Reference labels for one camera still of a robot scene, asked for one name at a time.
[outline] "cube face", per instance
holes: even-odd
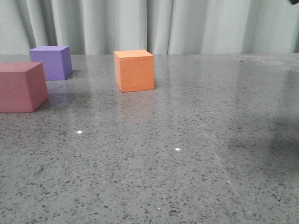
[[[152,90],[154,57],[145,50],[114,52],[116,83],[122,92]]]
[[[40,46],[30,50],[32,62],[42,62],[46,80],[66,80],[72,73],[69,46]]]
[[[33,112],[47,98],[42,63],[0,63],[0,112]]]

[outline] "purple block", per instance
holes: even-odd
[[[46,80],[66,80],[72,73],[70,46],[40,46],[30,50],[32,62],[42,62]]]

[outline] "curtain fold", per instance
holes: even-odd
[[[0,0],[0,54],[70,45],[72,54],[299,51],[288,0]]]

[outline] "speckled gray surface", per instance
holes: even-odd
[[[113,56],[72,63],[0,113],[0,223],[299,223],[299,55],[155,56],[130,93]]]

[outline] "block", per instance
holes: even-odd
[[[0,63],[0,112],[33,112],[47,98],[43,63]]]
[[[146,50],[114,52],[116,83],[122,92],[153,90],[154,56]]]
[[[32,62],[42,62],[46,80],[66,80],[72,73],[69,46],[40,46],[30,50]]]

